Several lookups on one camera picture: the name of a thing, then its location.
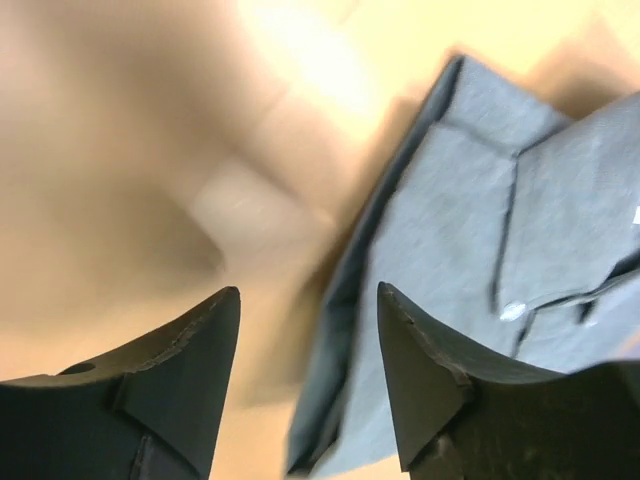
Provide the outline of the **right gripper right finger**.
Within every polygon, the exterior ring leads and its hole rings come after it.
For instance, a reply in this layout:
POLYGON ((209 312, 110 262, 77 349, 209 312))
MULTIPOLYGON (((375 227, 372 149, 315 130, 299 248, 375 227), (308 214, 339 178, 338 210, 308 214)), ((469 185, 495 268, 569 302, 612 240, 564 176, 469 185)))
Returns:
POLYGON ((413 479, 635 479, 639 365, 562 374, 499 354, 377 288, 401 469, 413 479))

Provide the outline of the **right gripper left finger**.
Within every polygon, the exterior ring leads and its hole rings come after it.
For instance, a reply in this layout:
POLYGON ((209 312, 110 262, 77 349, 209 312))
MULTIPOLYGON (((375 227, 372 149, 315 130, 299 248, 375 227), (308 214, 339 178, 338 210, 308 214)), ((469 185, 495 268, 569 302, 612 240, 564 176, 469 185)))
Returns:
POLYGON ((2 382, 2 478, 208 478, 240 309, 226 287, 56 375, 2 382))

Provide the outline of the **grey long sleeve shirt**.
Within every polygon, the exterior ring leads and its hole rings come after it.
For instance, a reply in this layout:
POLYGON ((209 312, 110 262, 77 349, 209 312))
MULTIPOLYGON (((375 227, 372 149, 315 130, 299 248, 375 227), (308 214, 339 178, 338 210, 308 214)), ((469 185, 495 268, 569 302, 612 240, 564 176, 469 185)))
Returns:
POLYGON ((377 288, 514 359, 571 372, 639 328, 639 97, 572 120, 448 62, 365 206, 321 307, 286 472, 396 451, 377 288))

